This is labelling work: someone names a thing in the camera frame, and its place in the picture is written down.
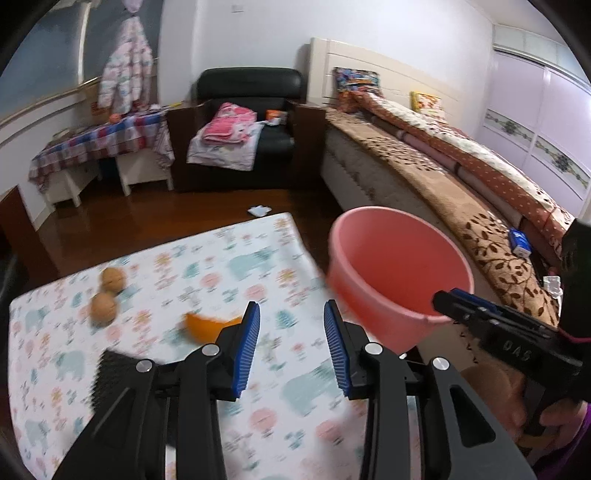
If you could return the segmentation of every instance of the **hanging jacket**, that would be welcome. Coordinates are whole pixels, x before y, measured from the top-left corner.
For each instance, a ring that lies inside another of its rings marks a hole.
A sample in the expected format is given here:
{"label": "hanging jacket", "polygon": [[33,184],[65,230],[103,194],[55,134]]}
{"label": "hanging jacket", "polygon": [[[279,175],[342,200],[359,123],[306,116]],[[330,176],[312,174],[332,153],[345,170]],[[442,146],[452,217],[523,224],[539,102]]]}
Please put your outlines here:
{"label": "hanging jacket", "polygon": [[121,24],[116,49],[109,57],[100,81],[98,107],[112,113],[128,113],[134,102],[146,107],[150,98],[152,50],[138,17]]}

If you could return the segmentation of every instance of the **wooden floor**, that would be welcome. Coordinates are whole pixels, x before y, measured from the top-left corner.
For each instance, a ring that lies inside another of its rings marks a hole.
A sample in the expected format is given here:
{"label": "wooden floor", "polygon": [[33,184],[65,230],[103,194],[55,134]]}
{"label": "wooden floor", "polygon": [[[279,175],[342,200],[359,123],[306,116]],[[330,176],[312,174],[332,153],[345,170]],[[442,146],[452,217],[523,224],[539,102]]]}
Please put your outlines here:
{"label": "wooden floor", "polygon": [[243,190],[216,193],[168,192],[164,182],[132,186],[123,196],[114,181],[93,182],[82,206],[62,202],[39,229],[41,240],[62,275],[144,248],[237,222],[252,220],[246,210],[266,205],[290,212],[319,267],[328,266],[330,226],[342,213],[323,186],[313,191]]}

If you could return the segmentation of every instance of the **pink towel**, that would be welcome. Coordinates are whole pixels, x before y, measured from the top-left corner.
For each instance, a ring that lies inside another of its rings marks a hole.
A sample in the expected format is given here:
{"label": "pink towel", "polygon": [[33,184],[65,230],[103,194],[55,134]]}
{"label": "pink towel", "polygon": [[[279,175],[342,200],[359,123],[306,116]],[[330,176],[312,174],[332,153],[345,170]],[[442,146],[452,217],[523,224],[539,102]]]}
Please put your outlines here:
{"label": "pink towel", "polygon": [[203,131],[202,142],[209,145],[240,144],[256,122],[256,113],[248,108],[226,102]]}

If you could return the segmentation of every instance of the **ceiling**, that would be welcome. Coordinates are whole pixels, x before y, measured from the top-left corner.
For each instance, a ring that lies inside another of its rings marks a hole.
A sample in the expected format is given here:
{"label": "ceiling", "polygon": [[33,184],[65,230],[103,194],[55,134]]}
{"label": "ceiling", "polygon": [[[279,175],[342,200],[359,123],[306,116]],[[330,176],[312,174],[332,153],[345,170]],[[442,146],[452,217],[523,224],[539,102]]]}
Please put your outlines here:
{"label": "ceiling", "polygon": [[528,0],[467,0],[493,23],[522,28],[565,43],[549,20]]}

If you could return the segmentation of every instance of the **floral bedsheet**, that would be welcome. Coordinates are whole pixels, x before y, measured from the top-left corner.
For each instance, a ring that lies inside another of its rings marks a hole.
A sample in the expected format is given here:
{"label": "floral bedsheet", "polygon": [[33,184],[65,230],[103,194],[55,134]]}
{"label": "floral bedsheet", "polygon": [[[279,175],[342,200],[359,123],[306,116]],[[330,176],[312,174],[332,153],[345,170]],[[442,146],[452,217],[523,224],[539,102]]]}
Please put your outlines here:
{"label": "floral bedsheet", "polygon": [[[107,265],[126,271],[128,287],[115,321],[95,328],[87,304]],[[323,328],[331,296],[283,213],[137,252],[17,298],[9,392],[27,468],[51,478],[88,423],[104,349],[178,361],[198,347],[182,329],[185,312],[230,320],[255,300],[261,330],[248,388],[218,405],[228,478],[358,478],[366,404],[337,387]],[[172,448],[166,462],[172,480]]]}

